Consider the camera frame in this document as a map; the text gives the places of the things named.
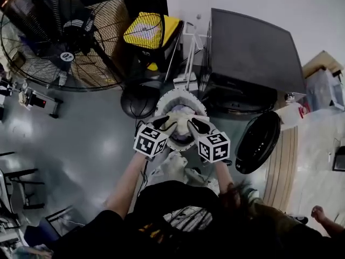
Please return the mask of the black framed panel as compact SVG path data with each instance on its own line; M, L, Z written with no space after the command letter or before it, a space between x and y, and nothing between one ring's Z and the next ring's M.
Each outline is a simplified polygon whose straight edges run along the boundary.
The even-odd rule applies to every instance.
M345 172L345 146L340 146L334 155L332 171Z

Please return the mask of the black washing machine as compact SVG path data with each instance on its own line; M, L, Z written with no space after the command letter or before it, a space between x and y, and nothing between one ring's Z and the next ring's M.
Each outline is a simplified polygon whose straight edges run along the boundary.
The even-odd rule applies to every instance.
M211 9L199 92L210 115L249 121L234 166L241 174L253 173L278 143L278 100L306 94L291 33L242 13Z

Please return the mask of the person's light patterned trousers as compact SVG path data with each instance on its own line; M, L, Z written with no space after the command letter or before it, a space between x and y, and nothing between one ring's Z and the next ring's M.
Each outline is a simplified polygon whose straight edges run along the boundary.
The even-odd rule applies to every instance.
M188 161L180 152L170 152L167 158L148 176L147 186L166 181L179 181L189 186L206 187L219 195L218 180L200 174L196 168L186 168Z

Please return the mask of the person's left forearm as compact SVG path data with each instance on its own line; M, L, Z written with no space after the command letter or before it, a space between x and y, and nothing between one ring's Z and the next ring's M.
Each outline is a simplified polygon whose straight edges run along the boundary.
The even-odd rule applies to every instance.
M122 219L129 212L139 175L145 162L146 156L136 152L117 183L114 192L106 199L106 209L117 213Z

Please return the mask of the white and red cloth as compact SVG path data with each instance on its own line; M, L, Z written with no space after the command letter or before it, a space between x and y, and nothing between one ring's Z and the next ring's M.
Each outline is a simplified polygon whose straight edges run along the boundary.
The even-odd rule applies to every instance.
M177 105L171 111L180 110L180 109L187 109L187 108L190 108L191 110L193 110L189 106ZM174 139L176 139L177 141L179 141L181 143L188 142L190 137L191 137L190 132L187 135L178 135L177 132L174 133Z

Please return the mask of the brown cardboard box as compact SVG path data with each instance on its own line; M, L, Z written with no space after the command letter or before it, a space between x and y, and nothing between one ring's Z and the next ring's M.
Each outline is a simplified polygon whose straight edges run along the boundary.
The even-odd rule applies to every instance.
M118 71L109 69L100 55L91 49L87 55L78 52L72 72L86 87L110 87L121 82L129 69L130 52L123 40L130 18L124 0L111 0L88 7L94 15L94 37Z

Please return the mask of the yellow-lidded black bin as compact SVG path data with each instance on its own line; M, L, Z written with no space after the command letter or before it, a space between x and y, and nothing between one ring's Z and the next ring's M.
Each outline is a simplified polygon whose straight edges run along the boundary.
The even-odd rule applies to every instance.
M123 34L142 66L151 71L167 72L174 45L183 22L159 13L140 12Z

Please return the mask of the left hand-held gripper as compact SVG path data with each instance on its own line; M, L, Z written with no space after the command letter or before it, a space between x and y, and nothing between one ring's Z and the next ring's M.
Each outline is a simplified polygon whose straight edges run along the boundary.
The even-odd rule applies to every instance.
M164 150L176 126L175 117L159 115L150 118L147 124L139 127L133 149L148 158L154 158Z

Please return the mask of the silver portable heater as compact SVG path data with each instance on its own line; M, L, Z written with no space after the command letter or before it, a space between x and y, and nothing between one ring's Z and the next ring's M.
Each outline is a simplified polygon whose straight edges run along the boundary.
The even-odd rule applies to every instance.
M26 109L36 110L48 114L51 118L58 119L58 110L63 103L58 98L52 98L28 87L18 95L19 103Z

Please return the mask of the flat cardboard sheet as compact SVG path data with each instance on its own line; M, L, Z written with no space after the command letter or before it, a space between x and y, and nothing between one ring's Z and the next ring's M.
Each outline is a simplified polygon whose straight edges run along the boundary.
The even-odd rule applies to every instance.
M306 79L317 72L319 69L328 69L331 73L344 69L333 56L323 50L302 67L303 77Z

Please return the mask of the white folding rack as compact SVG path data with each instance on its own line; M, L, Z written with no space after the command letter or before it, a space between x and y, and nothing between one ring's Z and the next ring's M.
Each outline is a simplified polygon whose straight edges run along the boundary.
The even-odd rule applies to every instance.
M204 50L203 41L197 32L198 25L201 19L202 15L198 13L196 15L196 21L194 23L187 22L186 30L189 30L190 35L189 53L184 73L179 74L176 78L173 79L174 89L186 90L189 92L198 90L197 77L192 68L194 65L196 52Z

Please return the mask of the blue chair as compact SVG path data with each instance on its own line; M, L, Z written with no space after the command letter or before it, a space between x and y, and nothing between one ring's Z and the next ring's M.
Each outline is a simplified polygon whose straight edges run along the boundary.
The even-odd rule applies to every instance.
M24 232L24 240L32 246L45 242L54 242L59 238L60 234L46 218L42 218L37 226L26 226Z

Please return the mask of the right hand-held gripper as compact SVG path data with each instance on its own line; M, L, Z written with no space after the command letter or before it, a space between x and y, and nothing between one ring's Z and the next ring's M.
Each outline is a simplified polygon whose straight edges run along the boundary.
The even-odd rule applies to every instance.
M191 135L197 140L198 154L204 160L215 163L230 157L230 139L225 132L213 133L216 127L213 123L199 118L187 121Z

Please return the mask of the white laundry basket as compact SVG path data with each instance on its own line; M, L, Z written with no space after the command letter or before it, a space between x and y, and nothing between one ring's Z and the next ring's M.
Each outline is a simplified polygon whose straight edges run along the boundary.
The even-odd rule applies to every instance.
M206 107L201 103L201 101L195 95L183 89L172 89L165 93L157 102L154 115L165 115L177 105L188 106L193 109L197 115L205 117L208 116ZM195 143L193 138L191 138L191 141L186 144L180 144L172 137L167 140L167 146L173 151L178 152L187 151L194 145Z

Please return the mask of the person's black printed shirt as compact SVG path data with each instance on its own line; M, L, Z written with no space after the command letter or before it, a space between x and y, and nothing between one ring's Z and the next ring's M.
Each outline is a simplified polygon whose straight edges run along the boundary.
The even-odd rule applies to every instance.
M283 259L267 219L230 211L206 187L166 181L146 187L125 217L100 212L57 241L52 259Z

